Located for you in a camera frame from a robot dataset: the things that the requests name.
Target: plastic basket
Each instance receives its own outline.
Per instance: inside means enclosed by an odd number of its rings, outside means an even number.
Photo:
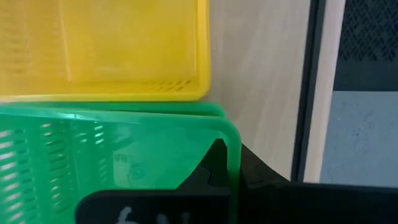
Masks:
[[[209,45],[208,0],[1,1],[0,100],[197,100]]]
[[[218,116],[0,107],[1,223],[73,223],[104,189],[175,189],[216,138],[238,187],[241,141]]]

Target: yellow plastic basket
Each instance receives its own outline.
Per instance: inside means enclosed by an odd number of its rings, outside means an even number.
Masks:
[[[208,30],[208,0],[1,0],[0,100],[197,100]]]

